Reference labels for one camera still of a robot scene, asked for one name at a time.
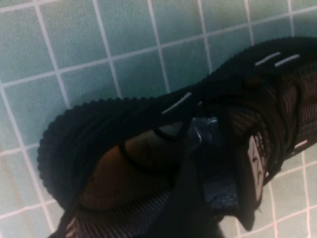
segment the black sneaker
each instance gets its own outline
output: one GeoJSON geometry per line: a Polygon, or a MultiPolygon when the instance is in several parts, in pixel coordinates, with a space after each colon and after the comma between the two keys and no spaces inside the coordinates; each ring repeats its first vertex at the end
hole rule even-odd
{"type": "Polygon", "coordinates": [[[222,237],[250,230],[262,188],[317,142],[317,39],[258,44],[196,85],[68,110],[39,148],[65,210],[54,238],[222,237]]]}

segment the shoelace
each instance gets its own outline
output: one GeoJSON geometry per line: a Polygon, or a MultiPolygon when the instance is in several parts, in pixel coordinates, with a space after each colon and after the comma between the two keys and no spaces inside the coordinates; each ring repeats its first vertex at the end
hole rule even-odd
{"type": "MultiPolygon", "coordinates": [[[[232,91],[233,94],[231,95],[230,93],[227,93],[226,96],[226,93],[223,93],[220,94],[219,97],[213,97],[212,93],[210,92],[207,93],[206,91],[202,92],[201,90],[197,90],[197,92],[194,91],[193,94],[200,95],[200,97],[192,97],[192,100],[195,100],[196,103],[198,103],[195,104],[196,106],[192,110],[203,110],[205,105],[210,106],[215,103],[224,107],[229,105],[247,107],[262,116],[263,121],[266,124],[269,132],[270,141],[274,145],[273,154],[271,158],[268,158],[267,162],[268,175],[264,179],[265,185],[281,170],[281,166],[285,160],[285,157],[290,154],[295,147],[300,129],[300,111],[303,97],[303,85],[301,81],[297,78],[287,79],[287,82],[285,82],[282,76],[282,72],[278,72],[276,70],[261,70],[260,72],[257,72],[256,74],[251,76],[244,75],[238,77],[243,77],[243,79],[241,80],[242,87],[248,88],[249,86],[251,86],[252,88],[251,90],[245,91],[242,97],[239,93],[239,89],[236,90],[236,92],[232,91]],[[266,78],[267,80],[265,82],[262,81],[261,86],[257,86],[257,90],[254,90],[254,85],[257,85],[259,80],[263,78],[266,78]],[[290,121],[288,119],[287,112],[283,104],[283,87],[285,86],[285,83],[294,83],[297,88],[297,103],[295,107],[295,118],[293,121],[290,121]],[[269,87],[273,87],[275,89],[276,102],[270,100],[268,96],[266,96],[265,101],[262,100],[262,97],[259,98],[259,93],[260,95],[262,94],[262,96],[265,97],[265,93],[268,93],[269,87]]],[[[210,76],[204,79],[201,84],[197,86],[197,88],[204,88],[204,83],[208,80],[210,80],[210,76]]],[[[185,117],[182,122],[182,126],[176,135],[170,135],[160,130],[159,128],[154,129],[153,131],[157,136],[166,141],[179,140],[186,135],[190,127],[193,114],[194,113],[190,113],[185,117]]],[[[128,154],[125,148],[125,142],[119,145],[119,150],[132,166],[143,173],[153,176],[165,175],[168,177],[172,177],[179,172],[179,164],[174,164],[168,169],[152,169],[137,163],[128,154]]]]}

